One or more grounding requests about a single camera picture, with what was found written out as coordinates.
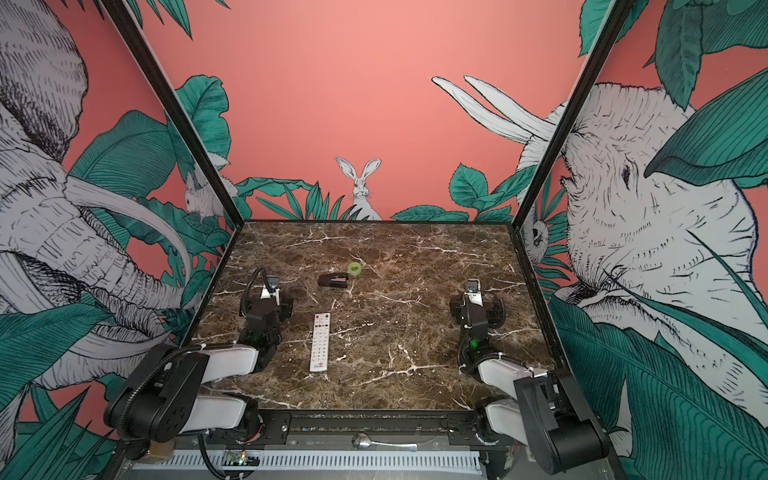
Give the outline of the white remote control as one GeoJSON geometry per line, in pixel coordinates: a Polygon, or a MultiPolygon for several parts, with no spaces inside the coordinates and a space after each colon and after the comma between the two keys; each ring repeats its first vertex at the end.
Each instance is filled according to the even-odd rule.
{"type": "Polygon", "coordinates": [[[325,372],[328,368],[331,315],[318,313],[314,316],[309,371],[325,372]]]}

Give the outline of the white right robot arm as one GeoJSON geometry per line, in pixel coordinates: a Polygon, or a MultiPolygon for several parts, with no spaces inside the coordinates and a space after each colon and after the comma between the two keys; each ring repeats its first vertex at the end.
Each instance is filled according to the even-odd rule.
{"type": "Polygon", "coordinates": [[[505,394],[479,409],[483,433],[519,442],[550,474],[606,458],[608,434],[567,369],[536,370],[494,348],[490,332],[506,321],[506,307],[495,295],[485,303],[477,279],[450,299],[459,327],[459,370],[505,394]]]}

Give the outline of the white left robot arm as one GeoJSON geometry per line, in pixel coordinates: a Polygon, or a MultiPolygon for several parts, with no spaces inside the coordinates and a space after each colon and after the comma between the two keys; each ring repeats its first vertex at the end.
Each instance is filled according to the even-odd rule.
{"type": "Polygon", "coordinates": [[[105,423],[125,441],[162,443],[209,430],[221,430],[239,444],[259,439],[265,421],[256,400],[243,394],[204,395],[200,388],[265,370],[282,341],[281,326],[291,317],[293,304],[280,291],[264,291],[256,300],[243,297],[246,324],[236,341],[153,347],[108,404],[105,423]]]}

